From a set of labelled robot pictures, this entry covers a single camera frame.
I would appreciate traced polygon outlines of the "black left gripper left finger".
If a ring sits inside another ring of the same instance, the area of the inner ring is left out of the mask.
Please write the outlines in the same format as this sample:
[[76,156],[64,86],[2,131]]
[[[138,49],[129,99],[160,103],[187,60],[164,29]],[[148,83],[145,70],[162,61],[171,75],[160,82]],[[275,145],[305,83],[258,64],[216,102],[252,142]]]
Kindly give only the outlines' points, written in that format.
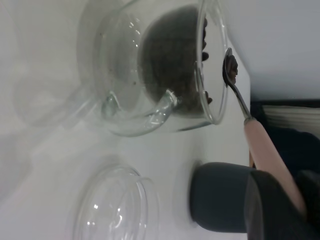
[[270,174],[252,171],[245,193],[245,227],[249,240],[306,240],[308,226]]

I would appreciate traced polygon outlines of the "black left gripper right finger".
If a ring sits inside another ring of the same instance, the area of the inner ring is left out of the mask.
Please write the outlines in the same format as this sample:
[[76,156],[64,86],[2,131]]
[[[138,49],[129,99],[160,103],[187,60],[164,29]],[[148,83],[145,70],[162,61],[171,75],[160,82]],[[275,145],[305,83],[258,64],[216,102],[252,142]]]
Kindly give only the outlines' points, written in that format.
[[311,170],[300,171],[296,184],[307,209],[307,222],[320,233],[320,175]]

